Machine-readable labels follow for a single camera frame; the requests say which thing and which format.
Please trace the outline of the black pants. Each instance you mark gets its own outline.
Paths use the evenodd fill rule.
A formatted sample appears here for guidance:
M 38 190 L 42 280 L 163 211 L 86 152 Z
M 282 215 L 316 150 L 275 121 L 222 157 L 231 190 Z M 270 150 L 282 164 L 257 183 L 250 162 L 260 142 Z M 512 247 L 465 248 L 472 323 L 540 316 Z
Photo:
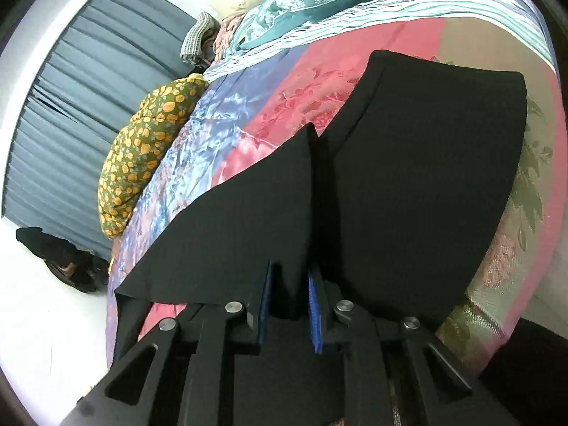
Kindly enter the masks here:
M 115 355 L 153 305 L 245 301 L 267 272 L 276 318 L 306 316 L 318 271 L 375 316 L 438 328 L 496 233 L 525 129 L 521 73 L 373 52 L 324 131 L 304 125 L 173 218 L 116 289 Z

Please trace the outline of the black bag on floor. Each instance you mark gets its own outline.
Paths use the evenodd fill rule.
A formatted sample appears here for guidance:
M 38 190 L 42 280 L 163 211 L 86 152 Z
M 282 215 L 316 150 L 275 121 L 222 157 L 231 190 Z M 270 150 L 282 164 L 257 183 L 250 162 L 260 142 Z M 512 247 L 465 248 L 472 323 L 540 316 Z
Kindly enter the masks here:
M 46 234 L 41 227 L 21 227 L 16 239 L 32 254 L 42 259 L 50 272 L 65 285 L 92 294 L 105 291 L 108 286 L 109 263 L 76 247 L 68 240 Z

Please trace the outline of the green orange floral pillow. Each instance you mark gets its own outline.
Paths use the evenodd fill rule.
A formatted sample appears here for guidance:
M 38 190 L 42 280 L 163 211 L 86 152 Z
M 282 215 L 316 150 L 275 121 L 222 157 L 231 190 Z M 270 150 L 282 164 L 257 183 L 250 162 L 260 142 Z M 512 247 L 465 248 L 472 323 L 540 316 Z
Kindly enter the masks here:
M 102 166 L 97 209 L 103 235 L 125 230 L 142 191 L 209 83 L 197 73 L 155 88 L 116 135 Z

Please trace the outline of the multicolour satin bedspread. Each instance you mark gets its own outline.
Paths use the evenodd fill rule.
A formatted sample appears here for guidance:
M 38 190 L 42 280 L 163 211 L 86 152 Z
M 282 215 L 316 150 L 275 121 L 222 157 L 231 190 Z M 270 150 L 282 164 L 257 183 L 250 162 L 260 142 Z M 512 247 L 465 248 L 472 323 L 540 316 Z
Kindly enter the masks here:
M 543 0 L 370 0 L 210 67 L 209 88 L 115 242 L 117 288 L 185 206 L 268 156 L 306 123 L 324 129 L 390 50 L 446 65 L 521 72 L 528 127 L 496 236 L 440 338 L 474 371 L 510 338 L 545 274 L 567 198 L 567 34 Z

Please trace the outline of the grey checked folded cloth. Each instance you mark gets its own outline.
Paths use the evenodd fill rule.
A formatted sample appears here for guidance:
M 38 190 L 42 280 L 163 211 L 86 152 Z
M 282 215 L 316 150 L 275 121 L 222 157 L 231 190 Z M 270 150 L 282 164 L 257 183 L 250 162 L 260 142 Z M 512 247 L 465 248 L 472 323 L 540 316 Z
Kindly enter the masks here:
M 187 65 L 206 65 L 212 64 L 215 58 L 213 42 L 219 32 L 219 22 L 217 22 L 208 12 L 201 12 L 192 25 L 180 50 L 180 60 Z

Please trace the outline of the grey blue curtain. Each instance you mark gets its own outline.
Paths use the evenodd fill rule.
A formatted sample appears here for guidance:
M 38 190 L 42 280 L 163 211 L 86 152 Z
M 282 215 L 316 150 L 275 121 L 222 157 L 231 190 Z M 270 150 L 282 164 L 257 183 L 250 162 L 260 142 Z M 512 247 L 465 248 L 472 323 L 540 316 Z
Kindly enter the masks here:
M 88 0 L 43 62 L 15 126 L 2 213 L 108 259 L 96 189 L 119 130 L 152 89 L 189 73 L 195 19 L 166 0 Z

